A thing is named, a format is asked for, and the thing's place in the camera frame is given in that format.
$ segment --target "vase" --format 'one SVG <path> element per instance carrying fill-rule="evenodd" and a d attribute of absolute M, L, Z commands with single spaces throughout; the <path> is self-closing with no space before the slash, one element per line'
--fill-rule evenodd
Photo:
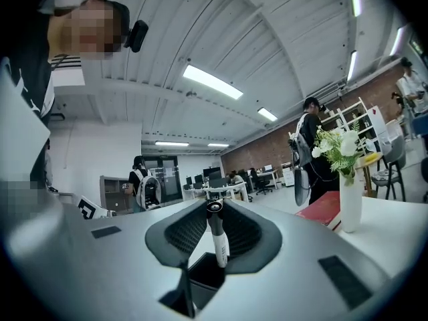
<path fill-rule="evenodd" d="M 352 181 L 340 174 L 340 218 L 342 229 L 355 232 L 361 222 L 362 185 L 355 173 Z"/>

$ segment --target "glass door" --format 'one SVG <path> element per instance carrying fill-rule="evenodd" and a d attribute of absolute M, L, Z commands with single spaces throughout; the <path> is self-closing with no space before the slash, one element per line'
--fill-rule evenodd
<path fill-rule="evenodd" d="M 177 157 L 143 157 L 146 169 L 150 170 L 160 183 L 162 202 L 182 199 Z"/>

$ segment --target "white flower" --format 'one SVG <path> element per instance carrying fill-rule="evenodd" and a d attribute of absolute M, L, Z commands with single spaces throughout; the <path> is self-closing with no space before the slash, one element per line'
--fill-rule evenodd
<path fill-rule="evenodd" d="M 351 138 L 345 138 L 340 144 L 340 154 L 342 156 L 353 156 L 356 152 L 356 144 Z"/>
<path fill-rule="evenodd" d="M 320 150 L 321 153 L 330 151 L 333 148 L 333 146 L 327 141 L 327 139 L 322 139 L 320 143 Z"/>
<path fill-rule="evenodd" d="M 345 131 L 343 131 L 343 128 L 340 127 L 336 127 L 330 131 L 330 134 L 336 138 L 340 138 L 341 136 L 343 136 L 344 133 Z"/>
<path fill-rule="evenodd" d="M 356 142 L 358 140 L 358 133 L 355 130 L 350 130 L 348 132 L 345 132 L 343 135 L 343 139 L 349 139 L 353 142 Z"/>
<path fill-rule="evenodd" d="M 314 150 L 312 150 L 312 157 L 318 158 L 319 156 L 321 156 L 321 150 L 319 147 L 315 146 Z"/>

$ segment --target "white ceiling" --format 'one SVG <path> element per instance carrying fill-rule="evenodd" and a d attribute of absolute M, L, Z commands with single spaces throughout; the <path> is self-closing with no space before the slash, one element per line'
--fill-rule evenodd
<path fill-rule="evenodd" d="M 143 153 L 157 153 L 156 140 L 219 152 L 207 144 L 263 134 L 272 124 L 260 107 L 278 122 L 294 117 L 306 96 L 344 81 L 354 49 L 354 78 L 373 72 L 403 24 L 387 0 L 361 0 L 358 18 L 351 0 L 116 1 L 128 6 L 131 24 L 149 25 L 141 51 L 82 61 L 86 86 L 56 88 L 54 112 L 107 124 L 142 121 Z M 243 96 L 234 100 L 183 78 L 188 63 Z M 197 96 L 187 98 L 190 91 Z"/>

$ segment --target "book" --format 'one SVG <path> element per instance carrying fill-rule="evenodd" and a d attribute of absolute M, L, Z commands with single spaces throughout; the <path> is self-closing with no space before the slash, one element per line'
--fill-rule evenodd
<path fill-rule="evenodd" d="M 340 193 L 328 191 L 296 215 L 317 221 L 329 229 L 335 230 L 340 224 Z"/>

